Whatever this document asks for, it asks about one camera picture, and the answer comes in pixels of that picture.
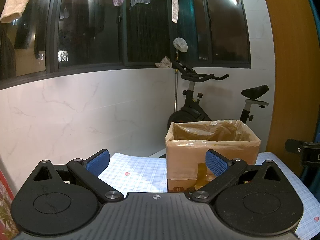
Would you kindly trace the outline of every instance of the silver screw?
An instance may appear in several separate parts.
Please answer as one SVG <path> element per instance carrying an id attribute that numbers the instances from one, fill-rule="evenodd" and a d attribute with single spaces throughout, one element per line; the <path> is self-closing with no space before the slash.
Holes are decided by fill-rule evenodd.
<path id="1" fill-rule="evenodd" d="M 206 199 L 209 197 L 209 193 L 203 190 L 199 190 L 193 193 L 193 196 L 198 199 Z"/>
<path id="2" fill-rule="evenodd" d="M 109 199 L 116 199 L 116 198 L 120 198 L 121 197 L 121 193 L 119 191 L 116 191 L 116 190 L 111 190 L 111 191 L 108 191 L 106 194 L 105 194 L 106 198 L 109 198 Z"/>

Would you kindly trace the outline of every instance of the plastic bag covered object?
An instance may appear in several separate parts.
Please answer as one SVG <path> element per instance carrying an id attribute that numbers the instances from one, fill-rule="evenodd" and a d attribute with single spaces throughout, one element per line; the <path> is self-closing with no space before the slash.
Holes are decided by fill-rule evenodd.
<path id="1" fill-rule="evenodd" d="M 165 141 L 171 192 L 194 187 L 200 179 L 208 182 L 214 178 L 209 169 L 205 178 L 199 177 L 209 149 L 230 160 L 241 158 L 255 164 L 261 143 L 248 126 L 235 120 L 171 123 Z"/>
<path id="2" fill-rule="evenodd" d="M 187 42 L 183 38 L 175 38 L 173 41 L 173 45 L 176 49 L 178 49 L 182 52 L 188 51 Z"/>

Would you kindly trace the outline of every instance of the exercise bike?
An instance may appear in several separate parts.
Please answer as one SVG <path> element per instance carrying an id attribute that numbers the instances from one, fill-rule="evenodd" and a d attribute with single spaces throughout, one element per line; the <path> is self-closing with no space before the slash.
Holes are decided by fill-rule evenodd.
<path id="1" fill-rule="evenodd" d="M 168 120 L 168 129 L 171 122 L 200 122 L 200 121 L 211 121 L 210 117 L 199 105 L 200 98 L 203 94 L 198 93 L 198 99 L 193 98 L 194 87 L 196 83 L 205 82 L 209 79 L 224 80 L 229 77 L 229 74 L 225 74 L 222 77 L 216 77 L 214 74 L 198 74 L 192 67 L 183 65 L 178 61 L 172 61 L 172 68 L 178 70 L 182 75 L 181 78 L 190 81 L 188 90 L 184 90 L 182 94 L 186 96 L 184 106 L 180 110 L 175 111 Z M 269 103 L 257 100 L 259 97 L 269 91 L 267 85 L 254 87 L 243 90 L 241 94 L 247 99 L 245 100 L 245 106 L 242 111 L 240 121 L 246 123 L 247 120 L 252 121 L 253 115 L 250 115 L 250 108 L 252 104 L 259 105 L 261 108 L 265 108 Z"/>

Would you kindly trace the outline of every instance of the blue and white checkered tablecloth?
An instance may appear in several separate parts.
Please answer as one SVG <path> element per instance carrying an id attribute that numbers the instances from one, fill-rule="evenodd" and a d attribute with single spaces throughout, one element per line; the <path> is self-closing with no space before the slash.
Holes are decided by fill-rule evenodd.
<path id="1" fill-rule="evenodd" d="M 296 190 L 303 204 L 303 217 L 295 234 L 309 240 L 320 232 L 320 204 L 300 179 L 273 153 L 259 153 L 256 161 L 274 160 Z M 166 159 L 114 154 L 100 179 L 127 195 L 128 192 L 167 192 Z"/>

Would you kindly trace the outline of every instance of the window pane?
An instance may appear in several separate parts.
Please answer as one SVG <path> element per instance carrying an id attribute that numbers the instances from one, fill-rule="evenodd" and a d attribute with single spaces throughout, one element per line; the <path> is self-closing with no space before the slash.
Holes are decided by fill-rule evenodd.
<path id="1" fill-rule="evenodd" d="M 113 0 L 62 0 L 59 67 L 120 62 L 119 7 Z"/>
<path id="2" fill-rule="evenodd" d="M 170 57 L 167 0 L 151 0 L 127 7 L 129 62 L 160 62 Z"/>
<path id="3" fill-rule="evenodd" d="M 0 0 L 2 12 L 6 0 Z M 0 80 L 45 70 L 50 0 L 29 0 L 20 19 L 0 23 Z"/>
<path id="4" fill-rule="evenodd" d="M 249 61 L 247 30 L 241 1 L 208 0 L 213 60 Z"/>
<path id="5" fill-rule="evenodd" d="M 208 40 L 202 0 L 179 0 L 178 37 L 188 44 L 188 52 L 180 53 L 186 62 L 207 61 Z"/>

